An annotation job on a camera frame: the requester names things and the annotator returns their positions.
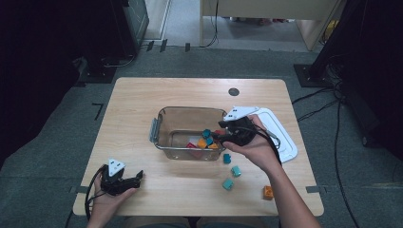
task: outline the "person's left hand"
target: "person's left hand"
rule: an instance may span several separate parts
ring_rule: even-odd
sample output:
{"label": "person's left hand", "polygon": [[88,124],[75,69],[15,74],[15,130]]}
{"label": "person's left hand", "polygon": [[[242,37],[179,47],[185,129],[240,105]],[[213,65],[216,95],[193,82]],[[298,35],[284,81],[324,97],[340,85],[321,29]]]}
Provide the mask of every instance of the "person's left hand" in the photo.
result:
{"label": "person's left hand", "polygon": [[110,196],[101,191],[101,174],[98,174],[94,181],[95,194],[97,197],[93,201],[91,218],[87,227],[104,227],[118,211],[119,207],[137,191],[136,188],[127,189],[121,195]]}

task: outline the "wooden table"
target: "wooden table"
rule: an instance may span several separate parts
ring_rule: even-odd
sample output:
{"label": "wooden table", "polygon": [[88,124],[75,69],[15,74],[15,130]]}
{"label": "wooden table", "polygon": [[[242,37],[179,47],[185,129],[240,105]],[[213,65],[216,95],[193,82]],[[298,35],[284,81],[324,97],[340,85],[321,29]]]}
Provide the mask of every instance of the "wooden table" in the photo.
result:
{"label": "wooden table", "polygon": [[297,19],[308,50],[313,50],[328,26],[339,16],[346,0],[200,0],[200,45],[204,16]]}
{"label": "wooden table", "polygon": [[[238,96],[228,93],[230,88]],[[151,122],[166,106],[214,107],[233,105],[270,108],[297,146],[297,157],[283,165],[315,216],[323,213],[319,193],[306,186],[316,181],[302,141],[285,83],[269,79],[120,78],[114,87],[82,185],[88,186],[96,170],[109,158],[126,164],[124,178],[143,170],[142,186],[120,209],[120,216],[274,216],[273,200],[262,199],[267,176],[242,155],[230,153],[232,162],[174,161],[149,141]],[[242,174],[234,187],[221,185],[232,178],[231,167]],[[85,194],[78,194],[73,211],[84,215]]]}

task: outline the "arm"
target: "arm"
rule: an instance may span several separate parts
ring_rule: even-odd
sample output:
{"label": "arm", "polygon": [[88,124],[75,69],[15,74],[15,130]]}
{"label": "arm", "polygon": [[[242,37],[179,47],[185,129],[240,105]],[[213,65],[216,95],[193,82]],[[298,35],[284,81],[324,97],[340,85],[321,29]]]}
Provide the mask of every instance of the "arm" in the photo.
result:
{"label": "arm", "polygon": [[[251,115],[249,118],[255,125],[264,129],[257,115]],[[224,142],[223,146],[244,155],[266,173],[272,185],[282,227],[320,227],[317,219],[278,163],[269,142],[262,136],[257,135],[245,146],[238,146],[231,142]]]}
{"label": "arm", "polygon": [[127,189],[121,195],[112,197],[101,191],[101,174],[95,179],[95,198],[92,205],[91,218],[89,219],[87,228],[104,227],[118,211],[119,207],[136,192],[136,188]]}

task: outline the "container handle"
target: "container handle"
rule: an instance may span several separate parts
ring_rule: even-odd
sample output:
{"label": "container handle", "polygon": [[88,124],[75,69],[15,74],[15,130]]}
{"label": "container handle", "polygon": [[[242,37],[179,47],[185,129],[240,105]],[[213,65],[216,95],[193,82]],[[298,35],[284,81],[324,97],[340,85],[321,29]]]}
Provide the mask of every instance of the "container handle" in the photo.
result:
{"label": "container handle", "polygon": [[159,128],[159,121],[154,118],[151,122],[151,128],[150,128],[150,135],[149,135],[149,140],[152,143],[156,143],[158,141],[158,128]]}

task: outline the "hand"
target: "hand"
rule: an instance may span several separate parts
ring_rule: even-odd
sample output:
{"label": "hand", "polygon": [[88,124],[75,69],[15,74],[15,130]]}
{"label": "hand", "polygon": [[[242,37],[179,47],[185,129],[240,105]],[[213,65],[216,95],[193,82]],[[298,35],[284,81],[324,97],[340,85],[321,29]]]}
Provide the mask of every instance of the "hand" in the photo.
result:
{"label": "hand", "polygon": [[100,196],[94,199],[91,218],[87,227],[104,227],[118,211],[119,207],[137,191],[136,188],[127,189],[119,196],[110,196],[101,190],[101,174],[94,181],[95,193]]}
{"label": "hand", "polygon": [[[250,115],[249,120],[251,120],[254,125],[266,130],[258,115]],[[266,173],[269,171],[270,167],[277,167],[279,165],[276,154],[269,142],[260,135],[256,135],[250,143],[244,146],[239,146],[232,142],[224,142],[222,145],[231,151],[244,155]]]}

